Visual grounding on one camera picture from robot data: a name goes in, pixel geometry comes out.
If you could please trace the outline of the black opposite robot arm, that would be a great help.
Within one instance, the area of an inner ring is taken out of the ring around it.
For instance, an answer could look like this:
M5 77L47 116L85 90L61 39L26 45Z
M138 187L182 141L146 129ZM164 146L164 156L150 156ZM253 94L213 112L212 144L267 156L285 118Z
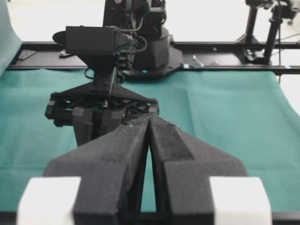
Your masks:
M91 82L51 94L45 116L72 126L77 148L50 161L45 177L80 179L77 225L214 222L210 176L242 178L243 163L159 117L158 101L122 87L130 70L165 75L171 47L163 0L108 0L102 27L68 26L53 40L78 56Z

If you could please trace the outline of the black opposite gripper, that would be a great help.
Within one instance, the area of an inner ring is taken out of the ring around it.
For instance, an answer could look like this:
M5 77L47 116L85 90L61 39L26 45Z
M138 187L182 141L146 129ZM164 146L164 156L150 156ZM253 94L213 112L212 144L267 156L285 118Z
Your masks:
M77 225L117 225L141 210L150 118L142 114L158 114L158 101L115 83L92 87L51 94L46 118L57 127L72 126L79 147L51 160L43 175L81 177L73 209Z

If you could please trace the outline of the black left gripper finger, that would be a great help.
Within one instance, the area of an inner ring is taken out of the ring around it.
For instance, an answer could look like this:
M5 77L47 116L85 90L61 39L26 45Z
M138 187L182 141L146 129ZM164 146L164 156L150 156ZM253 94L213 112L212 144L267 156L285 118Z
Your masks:
M171 225L212 225L210 176L248 176L234 156L153 115L150 150L157 211Z

